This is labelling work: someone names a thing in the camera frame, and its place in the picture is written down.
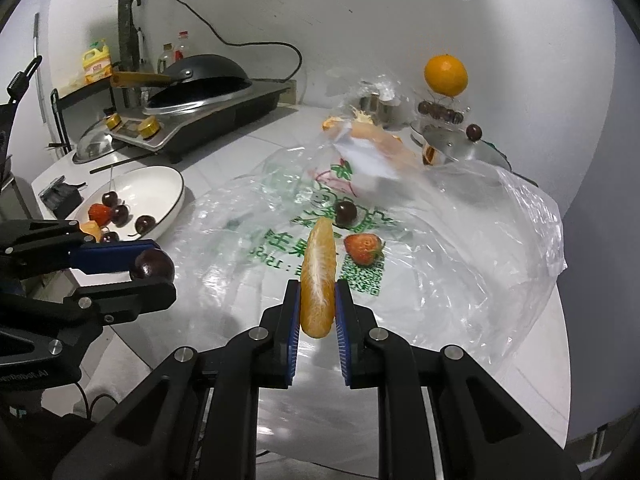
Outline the mandarin segment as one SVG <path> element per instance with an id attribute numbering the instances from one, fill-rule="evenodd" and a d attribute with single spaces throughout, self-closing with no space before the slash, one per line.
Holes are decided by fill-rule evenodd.
<path id="1" fill-rule="evenodd" d="M 320 218 L 309 234 L 300 274 L 299 323 L 311 338 L 325 337 L 333 325 L 335 275 L 333 224 L 329 218 Z"/>

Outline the peeled mandarin half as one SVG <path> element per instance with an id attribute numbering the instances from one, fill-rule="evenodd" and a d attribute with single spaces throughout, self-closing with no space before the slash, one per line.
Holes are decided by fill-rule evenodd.
<path id="1" fill-rule="evenodd" d="M 82 232 L 92 236 L 97 243 L 99 243 L 102 240 L 103 232 L 98 222 L 90 220 L 85 223 L 81 223 L 79 227 Z"/>

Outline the strawberry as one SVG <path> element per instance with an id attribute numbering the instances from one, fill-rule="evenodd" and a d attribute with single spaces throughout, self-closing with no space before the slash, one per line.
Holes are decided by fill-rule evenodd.
<path id="1" fill-rule="evenodd" d="M 104 228 L 112 221 L 112 208 L 104 204 L 92 204 L 88 209 L 88 218 L 96 222 L 100 228 Z"/>
<path id="2" fill-rule="evenodd" d="M 372 266 L 383 258 L 384 242 L 373 233 L 350 234 L 344 239 L 346 254 L 357 266 Z"/>

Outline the dark cherry with stem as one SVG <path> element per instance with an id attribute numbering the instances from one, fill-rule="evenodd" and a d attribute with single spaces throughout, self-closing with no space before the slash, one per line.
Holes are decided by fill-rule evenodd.
<path id="1" fill-rule="evenodd" d="M 113 182 L 113 169 L 110 169 L 110 183 L 108 184 L 108 191 L 102 195 L 102 204 L 108 208 L 115 208 L 119 205 L 119 197 Z"/>

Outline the dark cherry back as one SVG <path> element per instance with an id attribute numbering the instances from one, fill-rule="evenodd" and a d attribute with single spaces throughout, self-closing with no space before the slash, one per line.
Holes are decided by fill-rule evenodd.
<path id="1" fill-rule="evenodd" d="M 340 228 L 349 228 L 358 217 L 357 206 L 349 200 L 340 200 L 334 205 L 334 221 Z"/>

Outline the black pouch with phone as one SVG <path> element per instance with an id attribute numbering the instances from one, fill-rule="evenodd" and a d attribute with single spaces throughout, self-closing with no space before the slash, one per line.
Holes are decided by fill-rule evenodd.
<path id="1" fill-rule="evenodd" d="M 84 201 L 80 190 L 85 186 L 85 182 L 68 183 L 62 176 L 53 180 L 38 197 L 55 218 L 64 220 Z"/>

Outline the clear printed plastic bag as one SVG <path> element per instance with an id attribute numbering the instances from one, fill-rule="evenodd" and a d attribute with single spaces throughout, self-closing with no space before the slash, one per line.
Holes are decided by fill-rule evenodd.
<path id="1" fill-rule="evenodd" d="M 180 214 L 168 244 L 180 338 L 207 346 L 256 322 L 299 277 L 312 228 L 341 202 L 356 217 L 334 226 L 337 244 L 373 234 L 383 252 L 360 266 L 340 246 L 336 277 L 421 347 L 458 344 L 497 367 L 565 269 L 559 208 L 536 186 L 484 162 L 425 166 L 401 144 L 341 128 L 274 153 Z"/>

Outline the steel pot lid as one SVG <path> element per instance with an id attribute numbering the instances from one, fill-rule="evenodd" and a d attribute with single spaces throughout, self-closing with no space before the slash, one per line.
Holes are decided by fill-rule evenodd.
<path id="1" fill-rule="evenodd" d="M 125 143 L 114 138 L 104 120 L 98 120 L 80 137 L 76 144 L 73 162 L 76 165 L 93 162 L 105 155 L 112 154 L 125 146 Z"/>

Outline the white round plate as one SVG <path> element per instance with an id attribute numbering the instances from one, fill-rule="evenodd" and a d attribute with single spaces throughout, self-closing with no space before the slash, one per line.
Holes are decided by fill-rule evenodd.
<path id="1" fill-rule="evenodd" d="M 184 180 L 179 171 L 165 166 L 135 169 L 113 178 L 119 201 L 130 210 L 129 222 L 118 228 L 110 222 L 105 231 L 117 232 L 123 242 L 132 242 L 135 238 L 128 235 L 134 232 L 134 222 L 142 214 L 149 214 L 156 220 L 156 227 L 138 240 L 157 240 L 174 222 L 184 202 Z M 81 205 L 70 215 L 79 223 L 89 221 L 88 209 L 98 204 L 102 195 L 108 191 L 106 182 L 94 188 Z"/>

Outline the black chopstick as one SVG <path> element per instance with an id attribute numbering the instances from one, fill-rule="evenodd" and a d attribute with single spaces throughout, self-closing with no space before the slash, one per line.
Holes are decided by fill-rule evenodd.
<path id="1" fill-rule="evenodd" d="M 137 156 L 134 156 L 134 157 L 129 157 L 127 159 L 119 160 L 118 162 L 112 162 L 111 164 L 108 164 L 108 165 L 104 165 L 104 166 L 99 166 L 99 167 L 93 168 L 93 169 L 89 170 L 89 174 L 98 174 L 99 172 L 106 171 L 106 170 L 110 170 L 111 171 L 116 167 L 130 164 L 130 162 L 138 162 L 139 160 L 143 160 L 143 159 L 147 159 L 147 158 L 155 157 L 155 156 L 156 156 L 155 153 L 146 153 L 146 154 L 137 155 Z"/>

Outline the black metal rack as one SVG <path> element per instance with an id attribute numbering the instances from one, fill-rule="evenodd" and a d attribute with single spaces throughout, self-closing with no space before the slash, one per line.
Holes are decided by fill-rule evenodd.
<path id="1" fill-rule="evenodd" d="M 61 155 L 70 154 L 77 134 L 70 134 L 70 125 L 81 122 L 88 126 L 103 119 L 106 112 L 116 110 L 116 98 L 111 79 L 106 77 L 73 89 L 53 88 L 49 104 L 54 123 L 56 141 L 49 144 Z"/>

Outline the steel induction cooker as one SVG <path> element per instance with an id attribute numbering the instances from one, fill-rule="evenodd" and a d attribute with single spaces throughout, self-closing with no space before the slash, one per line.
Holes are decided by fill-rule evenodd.
<path id="1" fill-rule="evenodd" d="M 122 116 L 114 139 L 173 162 L 200 146 L 262 119 L 276 109 L 282 93 L 295 91 L 295 82 L 258 80 L 243 90 L 165 108 L 135 108 Z"/>

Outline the yellow detergent bottle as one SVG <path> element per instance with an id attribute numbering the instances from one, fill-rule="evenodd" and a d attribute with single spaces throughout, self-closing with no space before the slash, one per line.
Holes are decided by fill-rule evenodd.
<path id="1" fill-rule="evenodd" d="M 89 47 L 82 55 L 81 64 L 87 84 L 92 84 L 111 76 L 111 52 L 104 39 L 94 42 Z"/>

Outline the half peeled orange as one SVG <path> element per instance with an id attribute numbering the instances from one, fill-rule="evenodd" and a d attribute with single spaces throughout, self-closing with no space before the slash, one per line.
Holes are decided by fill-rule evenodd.
<path id="1" fill-rule="evenodd" d="M 336 127 L 341 122 L 358 122 L 358 124 L 376 125 L 376 122 L 370 114 L 352 106 L 350 108 L 350 113 L 347 115 L 332 115 L 326 118 L 322 122 L 321 128 L 323 131 L 328 131 Z"/>

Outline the steel lid with knob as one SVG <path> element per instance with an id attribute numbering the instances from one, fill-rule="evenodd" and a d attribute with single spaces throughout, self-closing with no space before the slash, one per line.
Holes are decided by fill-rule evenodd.
<path id="1" fill-rule="evenodd" d="M 486 162 L 511 171 L 505 154 L 484 140 L 472 141 L 463 130 L 411 124 L 411 139 L 422 148 L 422 162 L 440 166 L 450 162 Z"/>

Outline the steel cup in bag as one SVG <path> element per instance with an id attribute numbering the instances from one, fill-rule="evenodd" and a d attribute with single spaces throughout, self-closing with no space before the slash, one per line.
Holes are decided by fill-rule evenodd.
<path id="1" fill-rule="evenodd" d="M 353 106 L 370 114 L 376 126 L 385 130 L 408 126 L 416 116 L 416 98 L 395 76 L 360 74 L 347 68 L 336 68 L 329 75 L 326 97 L 334 104 L 333 115 L 347 115 Z"/>

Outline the clear box of dates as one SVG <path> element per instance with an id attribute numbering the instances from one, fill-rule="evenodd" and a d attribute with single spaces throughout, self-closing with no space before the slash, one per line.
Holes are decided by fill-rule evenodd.
<path id="1" fill-rule="evenodd" d="M 412 125 L 425 128 L 458 128 L 465 124 L 471 109 L 449 96 L 430 96 L 416 103 L 416 116 Z"/>

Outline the black umbrella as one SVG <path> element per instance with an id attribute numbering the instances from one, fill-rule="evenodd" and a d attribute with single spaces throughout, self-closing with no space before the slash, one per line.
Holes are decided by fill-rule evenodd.
<path id="1" fill-rule="evenodd" d="M 134 8 L 138 8 L 139 6 L 142 6 L 142 0 L 129 0 L 127 4 L 128 32 L 126 44 L 131 58 L 131 70 L 134 72 L 140 70 L 141 65 L 139 29 L 134 22 Z"/>

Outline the dark oil bottle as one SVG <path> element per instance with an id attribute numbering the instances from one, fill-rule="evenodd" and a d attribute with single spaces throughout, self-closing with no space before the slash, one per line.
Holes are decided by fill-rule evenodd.
<path id="1" fill-rule="evenodd" d="M 163 73 L 168 66 L 171 66 L 173 62 L 174 62 L 174 48 L 172 47 L 172 44 L 164 44 L 163 52 L 158 57 L 157 63 L 156 63 L 157 73 L 159 74 Z"/>

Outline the black wok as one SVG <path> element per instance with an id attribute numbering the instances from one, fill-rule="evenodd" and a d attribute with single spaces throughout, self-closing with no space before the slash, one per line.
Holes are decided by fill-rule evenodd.
<path id="1" fill-rule="evenodd" d="M 112 73 L 114 88 L 160 88 L 146 107 L 161 108 L 206 101 L 250 88 L 252 82 L 238 63 L 218 54 L 182 58 L 163 73 Z"/>

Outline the red cap sauce bottle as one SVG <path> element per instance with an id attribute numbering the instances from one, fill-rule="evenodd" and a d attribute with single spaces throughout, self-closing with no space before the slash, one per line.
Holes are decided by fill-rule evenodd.
<path id="1" fill-rule="evenodd" d="M 174 50 L 174 59 L 176 62 L 188 58 L 192 54 L 192 46 L 189 33 L 186 30 L 179 32 L 178 41 Z"/>

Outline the whole orange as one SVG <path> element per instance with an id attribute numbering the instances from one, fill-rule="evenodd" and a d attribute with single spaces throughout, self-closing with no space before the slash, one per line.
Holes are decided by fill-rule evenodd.
<path id="1" fill-rule="evenodd" d="M 424 79 L 431 90 L 448 98 L 461 94 L 469 83 L 464 64 L 449 54 L 430 58 L 424 67 Z"/>

